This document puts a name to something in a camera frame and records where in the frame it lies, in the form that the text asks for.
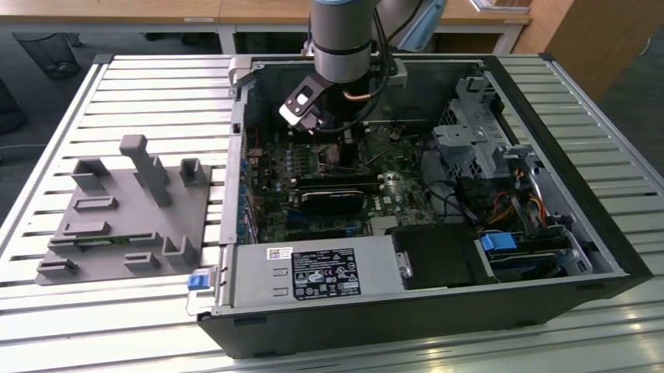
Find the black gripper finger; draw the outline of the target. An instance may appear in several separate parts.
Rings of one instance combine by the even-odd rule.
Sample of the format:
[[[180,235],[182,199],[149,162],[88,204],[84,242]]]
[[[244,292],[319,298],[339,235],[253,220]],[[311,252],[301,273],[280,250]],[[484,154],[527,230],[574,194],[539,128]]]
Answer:
[[[356,163],[357,143],[352,130],[345,130],[337,138],[339,166],[351,167]]]

